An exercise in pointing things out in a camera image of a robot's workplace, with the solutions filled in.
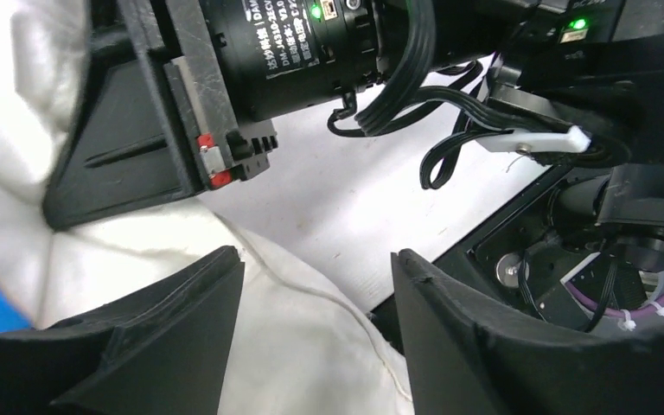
white fabric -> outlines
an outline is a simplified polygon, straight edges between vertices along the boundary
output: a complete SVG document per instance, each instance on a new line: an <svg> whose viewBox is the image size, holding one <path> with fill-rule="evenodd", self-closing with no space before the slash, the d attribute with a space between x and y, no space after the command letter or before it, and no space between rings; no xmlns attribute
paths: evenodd
<svg viewBox="0 0 664 415"><path fill-rule="evenodd" d="M84 6L0 0L0 289L7 298L47 327L219 246L237 246L246 280L220 413L413 413L403 358L328 279L198 201L70 233L45 225L39 201L77 96Z"/></svg>

white surface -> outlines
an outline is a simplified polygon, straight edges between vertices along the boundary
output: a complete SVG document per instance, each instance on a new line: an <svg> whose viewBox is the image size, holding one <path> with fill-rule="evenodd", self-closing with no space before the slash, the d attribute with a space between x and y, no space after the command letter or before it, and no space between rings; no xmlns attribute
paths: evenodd
<svg viewBox="0 0 664 415"><path fill-rule="evenodd" d="M0 1L0 288L8 299L45 327L236 246L246 278L218 413L412 415L404 359L365 315L322 274L196 199L71 233L48 229L39 200L80 78L82 10L80 0Z"/></svg>
<svg viewBox="0 0 664 415"><path fill-rule="evenodd" d="M591 140L576 125L566 133L515 131L512 134L485 137L476 140L491 153L508 153L527 145L531 153L549 151L560 153L583 153L589 148Z"/></svg>
<svg viewBox="0 0 664 415"><path fill-rule="evenodd" d="M375 93L361 96L360 108ZM451 133L458 111L445 105L386 137L340 138L326 129L337 106L276 119L271 168L201 199L314 266L364 311L393 293L391 252L412 248L437 258L543 171L525 158L514 163L515 155L468 144L451 182L424 191L418 166Z"/></svg>

black cable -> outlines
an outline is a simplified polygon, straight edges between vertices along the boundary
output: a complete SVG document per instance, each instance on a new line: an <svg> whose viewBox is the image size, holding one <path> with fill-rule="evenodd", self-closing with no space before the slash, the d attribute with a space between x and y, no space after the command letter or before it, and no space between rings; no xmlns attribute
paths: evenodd
<svg viewBox="0 0 664 415"><path fill-rule="evenodd" d="M526 272L528 270L529 259L528 251L524 251L523 258L520 260L520 266L518 267L518 290L520 290L520 296L523 297L523 301L526 302L530 312L541 320L545 320L543 315L540 314L540 309L538 305L536 305L536 301L533 299L533 293L531 292L530 287L528 287Z"/></svg>
<svg viewBox="0 0 664 415"><path fill-rule="evenodd" d="M477 96L480 94L480 90L482 89L482 81L477 82L477 85L475 85L474 88L472 88L472 91L469 92L469 96L472 98L477 98ZM467 114L464 112L460 112L459 116L456 117L456 122L454 123L454 128L452 128L451 133L454 134L456 132L462 132L467 130L467 123L469 122L469 118L467 118Z"/></svg>
<svg viewBox="0 0 664 415"><path fill-rule="evenodd" d="M407 0L408 41L401 62L383 92L355 116L366 136L377 136L424 83L434 60L437 23L432 0Z"/></svg>
<svg viewBox="0 0 664 415"><path fill-rule="evenodd" d="M612 259L610 263L610 270L607 271L607 277L604 279L604 286L602 287L602 295L597 303L597 309L594 310L589 324L584 329L585 333L591 333L592 330L602 321L607 307L610 305L612 293L615 291L615 281L617 281L617 261Z"/></svg>
<svg viewBox="0 0 664 415"><path fill-rule="evenodd" d="M424 190L439 190L442 188L454 175L463 145L483 137L500 134L500 132L488 131L458 132L439 142L426 153L424 160L421 161L421 167L418 169L418 180L421 183L421 188ZM431 175L439 162L442 163L442 166L439 168L437 177L432 180Z"/></svg>
<svg viewBox="0 0 664 415"><path fill-rule="evenodd" d="M465 73L462 77L458 78L451 84L449 84L447 87L450 89L456 89L456 90L461 90L465 88L467 85L472 83L472 81L476 80L484 71L484 67L482 66L482 63L479 61L473 61L470 62L470 64L467 66L468 72ZM407 114L404 114L393 121L391 121L386 128L378 134L376 137L379 136L385 136L387 134L392 134L396 131L403 130L406 127L409 127L411 125L416 124L418 121L421 121L422 119L428 117L431 115L434 111L436 111L444 102L427 102L421 105L419 108L416 108L415 110L408 112ZM354 130L343 130L337 128L335 125L335 122L338 121L339 118L339 113L334 112L331 116L329 116L329 119L327 121L327 128L335 135L340 136L340 137L350 137L350 138L363 138L366 137L365 133L362 131L362 129L354 129Z"/></svg>
<svg viewBox="0 0 664 415"><path fill-rule="evenodd" d="M510 115L490 108L467 93L446 86L424 86L413 97L412 104L421 102L447 102L459 107L473 122L491 131L523 129L531 132L553 131L553 128L535 119Z"/></svg>

white zip tie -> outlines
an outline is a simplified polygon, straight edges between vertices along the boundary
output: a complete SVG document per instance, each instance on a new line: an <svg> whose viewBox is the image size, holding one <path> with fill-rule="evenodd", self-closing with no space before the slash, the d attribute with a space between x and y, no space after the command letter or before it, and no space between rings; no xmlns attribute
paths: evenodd
<svg viewBox="0 0 664 415"><path fill-rule="evenodd" d="M664 307L662 305L658 304L656 301L651 301L649 304L656 308L655 314L664 317Z"/></svg>
<svg viewBox="0 0 664 415"><path fill-rule="evenodd" d="M528 153L583 153L591 144L591 139L576 125L572 125L567 132L516 130L476 141L491 153L509 153L523 147L528 148Z"/></svg>
<svg viewBox="0 0 664 415"><path fill-rule="evenodd" d="M620 320L620 322L617 324L617 327L624 331L635 331L635 329L637 329L637 323L632 319L632 315L630 315L628 310L620 311L625 313L625 319L624 321Z"/></svg>

black mount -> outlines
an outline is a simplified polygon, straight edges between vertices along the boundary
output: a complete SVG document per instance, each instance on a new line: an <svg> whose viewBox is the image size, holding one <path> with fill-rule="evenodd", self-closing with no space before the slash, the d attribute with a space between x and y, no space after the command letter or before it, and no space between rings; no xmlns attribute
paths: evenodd
<svg viewBox="0 0 664 415"><path fill-rule="evenodd" d="M49 329L0 335L0 413L216 413L244 270L222 247Z"/></svg>
<svg viewBox="0 0 664 415"><path fill-rule="evenodd" d="M271 121L236 114L197 1L92 2L80 109L43 202L56 230L268 169Z"/></svg>
<svg viewBox="0 0 664 415"><path fill-rule="evenodd" d="M600 339L473 290L466 264L451 277L412 251L392 262L417 413L664 412L664 326Z"/></svg>

